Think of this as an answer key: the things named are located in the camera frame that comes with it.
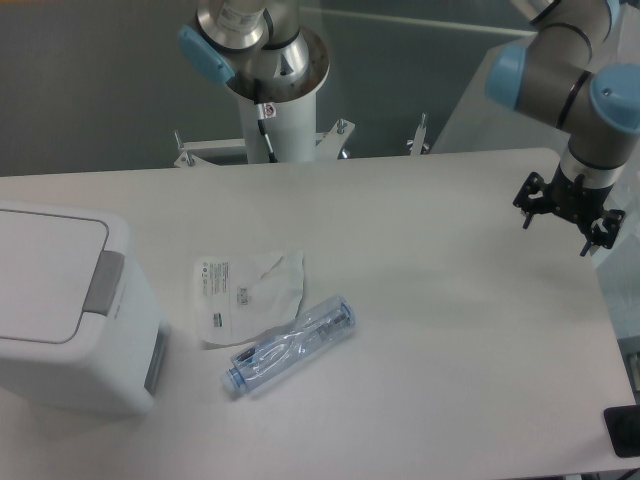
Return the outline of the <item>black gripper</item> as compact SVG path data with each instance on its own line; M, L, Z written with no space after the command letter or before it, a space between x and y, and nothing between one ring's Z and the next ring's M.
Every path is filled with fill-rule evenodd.
M612 185L586 188L582 183L569 180L557 167L549 185L537 172L531 172L516 194L513 206L524 216L523 229L530 226L536 215L548 213L578 223L586 239L580 255L585 256L593 247L610 250L624 222L624 210L604 210L604 202L612 188Z

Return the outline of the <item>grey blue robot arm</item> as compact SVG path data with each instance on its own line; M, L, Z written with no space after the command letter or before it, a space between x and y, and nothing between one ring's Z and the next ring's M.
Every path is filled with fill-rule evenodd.
M536 34L505 46L485 81L494 102L567 133L550 181L531 173L514 205L527 220L552 214L576 225L588 248L613 247L621 210L604 204L639 140L639 68L588 70L612 33L616 1L521 1ZM329 73L324 42L299 19L295 1L203 1L182 26L183 57L237 99L252 163L321 159L316 94Z

